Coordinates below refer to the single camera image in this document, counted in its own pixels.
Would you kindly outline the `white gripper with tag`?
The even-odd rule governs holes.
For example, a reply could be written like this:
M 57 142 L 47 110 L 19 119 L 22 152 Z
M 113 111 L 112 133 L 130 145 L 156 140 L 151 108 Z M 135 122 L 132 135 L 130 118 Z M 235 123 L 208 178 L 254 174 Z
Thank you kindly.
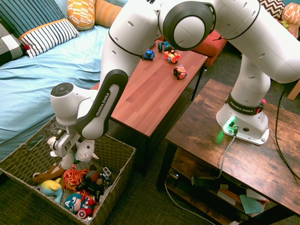
M 50 131 L 56 136 L 50 137 L 47 144 L 56 156 L 65 157 L 68 153 L 77 152 L 78 140 L 81 136 L 74 126 L 54 127 Z

